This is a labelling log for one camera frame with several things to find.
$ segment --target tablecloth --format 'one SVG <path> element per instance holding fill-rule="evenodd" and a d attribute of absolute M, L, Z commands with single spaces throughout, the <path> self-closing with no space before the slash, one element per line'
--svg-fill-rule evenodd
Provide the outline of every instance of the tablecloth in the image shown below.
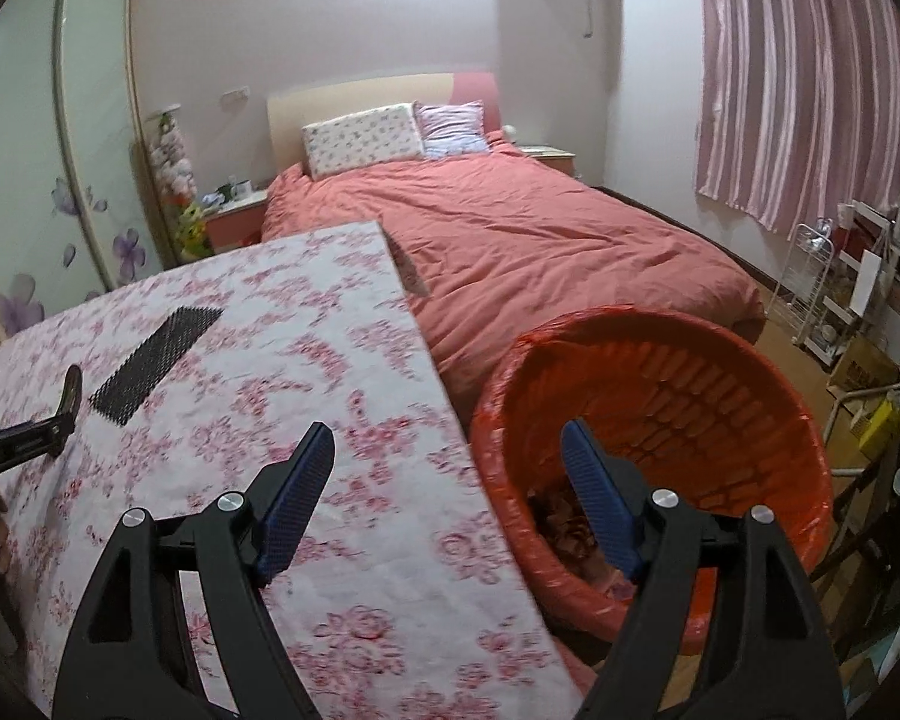
<path fill-rule="evenodd" d="M 87 398 L 180 306 L 223 309 L 125 427 Z M 165 272 L 0 346 L 0 428 L 49 415 L 83 368 L 56 460 L 0 478 L 29 691 L 49 709 L 74 609 L 120 514 L 197 512 L 286 459 L 314 420 L 337 460 L 264 597 L 327 718 L 567 718 L 581 701 L 511 560 L 376 223 Z M 208 696 L 231 706 L 184 584 Z"/>

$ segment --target striped curtain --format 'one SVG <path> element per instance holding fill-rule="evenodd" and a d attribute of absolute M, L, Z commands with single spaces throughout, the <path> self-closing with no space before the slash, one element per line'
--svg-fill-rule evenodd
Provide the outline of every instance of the striped curtain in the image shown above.
<path fill-rule="evenodd" d="M 900 195 L 892 0 L 703 0 L 697 191 L 790 234 Z"/>

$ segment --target baseboard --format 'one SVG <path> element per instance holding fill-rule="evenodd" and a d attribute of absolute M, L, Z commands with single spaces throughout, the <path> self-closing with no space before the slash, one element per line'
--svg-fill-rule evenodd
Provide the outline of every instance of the baseboard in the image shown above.
<path fill-rule="evenodd" d="M 751 263 L 747 262 L 739 254 L 734 254 L 727 247 L 718 244 L 716 241 L 711 241 L 708 237 L 706 237 L 706 235 L 698 230 L 695 230 L 693 227 L 688 227 L 682 221 L 677 221 L 675 218 L 670 218 L 668 217 L 668 215 L 660 213 L 660 211 L 656 210 L 655 208 L 650 208 L 649 205 L 644 205 L 639 200 L 634 200 L 632 197 L 627 197 L 625 194 L 620 194 L 619 191 L 613 191 L 612 189 L 607 189 L 607 187 L 594 187 L 594 189 L 602 191 L 604 194 L 609 194 L 614 199 L 618 199 L 620 202 L 626 203 L 626 205 L 631 205 L 634 208 L 639 208 L 641 211 L 646 211 L 648 214 L 653 214 L 660 220 L 664 220 L 666 221 L 666 223 L 674 225 L 674 227 L 679 227 L 682 230 L 693 233 L 698 238 L 703 238 L 703 240 L 708 242 L 708 244 L 715 245 L 715 247 L 724 252 L 727 257 L 730 257 L 730 259 L 733 260 L 737 265 L 741 266 L 741 268 L 746 271 L 746 274 L 750 278 L 754 279 L 755 282 L 757 282 L 758 284 L 762 284 L 768 290 L 776 289 L 776 279 L 770 277 L 768 274 L 765 274 L 765 272 L 761 271 L 761 269 L 755 268 Z"/>

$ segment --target black textured mat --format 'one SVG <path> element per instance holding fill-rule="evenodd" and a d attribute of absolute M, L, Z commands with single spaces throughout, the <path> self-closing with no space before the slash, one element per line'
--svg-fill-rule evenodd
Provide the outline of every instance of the black textured mat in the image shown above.
<path fill-rule="evenodd" d="M 222 313 L 220 308 L 177 309 L 93 393 L 90 405 L 124 427 L 176 361 Z"/>

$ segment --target metal bolt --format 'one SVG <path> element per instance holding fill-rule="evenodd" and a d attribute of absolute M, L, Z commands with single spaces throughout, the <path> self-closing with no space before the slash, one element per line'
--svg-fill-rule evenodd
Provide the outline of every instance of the metal bolt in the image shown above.
<path fill-rule="evenodd" d="M 143 523 L 146 519 L 146 512 L 144 509 L 130 509 L 128 512 L 124 512 L 124 516 L 120 520 L 125 527 L 127 528 L 136 528 L 137 525 Z"/>
<path fill-rule="evenodd" d="M 236 512 L 244 504 L 244 497 L 240 493 L 225 493 L 217 499 L 217 508 L 221 512 Z"/>
<path fill-rule="evenodd" d="M 764 525 L 769 525 L 770 522 L 773 522 L 776 519 L 773 509 L 769 506 L 764 506 L 762 503 L 757 504 L 751 509 L 751 517 Z"/>
<path fill-rule="evenodd" d="M 652 499 L 661 509 L 672 509 L 680 502 L 680 497 L 677 493 L 674 493 L 672 490 L 665 490 L 664 488 L 654 490 L 653 495 L 650 495 L 650 499 Z"/>

